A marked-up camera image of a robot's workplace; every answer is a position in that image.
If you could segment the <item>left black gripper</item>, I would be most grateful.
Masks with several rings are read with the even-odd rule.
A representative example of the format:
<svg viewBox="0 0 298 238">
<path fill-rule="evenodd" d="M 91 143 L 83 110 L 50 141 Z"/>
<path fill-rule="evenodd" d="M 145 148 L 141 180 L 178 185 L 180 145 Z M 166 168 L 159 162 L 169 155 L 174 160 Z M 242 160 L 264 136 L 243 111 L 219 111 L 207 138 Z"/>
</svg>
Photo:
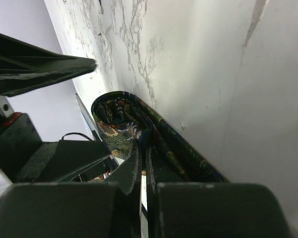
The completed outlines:
<svg viewBox="0 0 298 238">
<path fill-rule="evenodd" d="M 0 33 L 0 172 L 12 183 L 71 181 L 110 157 L 103 142 L 43 143 L 29 115 L 15 112 L 4 97 L 64 82 L 96 67 L 94 59 L 57 54 Z"/>
</svg>

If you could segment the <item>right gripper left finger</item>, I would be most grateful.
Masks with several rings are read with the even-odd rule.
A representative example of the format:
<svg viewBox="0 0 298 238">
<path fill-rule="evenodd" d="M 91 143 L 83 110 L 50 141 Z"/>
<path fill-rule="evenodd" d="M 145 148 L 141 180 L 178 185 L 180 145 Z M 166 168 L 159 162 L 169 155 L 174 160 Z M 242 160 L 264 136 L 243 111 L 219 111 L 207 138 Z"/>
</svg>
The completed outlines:
<svg viewBox="0 0 298 238">
<path fill-rule="evenodd" d="M 138 146 L 102 182 L 11 185 L 0 197 L 0 238 L 139 238 Z"/>
</svg>

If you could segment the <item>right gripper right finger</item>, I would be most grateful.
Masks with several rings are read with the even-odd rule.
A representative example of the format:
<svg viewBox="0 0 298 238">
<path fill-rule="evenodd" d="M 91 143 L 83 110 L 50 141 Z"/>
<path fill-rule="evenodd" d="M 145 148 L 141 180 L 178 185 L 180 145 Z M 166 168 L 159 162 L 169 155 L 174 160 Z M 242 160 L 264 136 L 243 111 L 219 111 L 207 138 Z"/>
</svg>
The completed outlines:
<svg viewBox="0 0 298 238">
<path fill-rule="evenodd" d="M 281 206 L 267 187 L 251 183 L 186 182 L 146 151 L 151 238 L 290 238 Z"/>
</svg>

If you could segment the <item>dark green leaf-patterned tie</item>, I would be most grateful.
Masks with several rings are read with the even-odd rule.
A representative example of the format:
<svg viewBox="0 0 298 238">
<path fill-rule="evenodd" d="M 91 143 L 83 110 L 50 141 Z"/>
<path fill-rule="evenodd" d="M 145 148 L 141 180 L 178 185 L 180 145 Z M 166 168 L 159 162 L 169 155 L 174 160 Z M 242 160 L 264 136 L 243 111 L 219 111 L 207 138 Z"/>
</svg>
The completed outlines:
<svg viewBox="0 0 298 238">
<path fill-rule="evenodd" d="M 227 182 L 152 107 L 136 95 L 113 91 L 99 96 L 91 114 L 101 139 L 112 154 L 127 159 L 133 142 L 138 142 L 143 160 L 150 157 L 167 163 L 186 181 Z"/>
</svg>

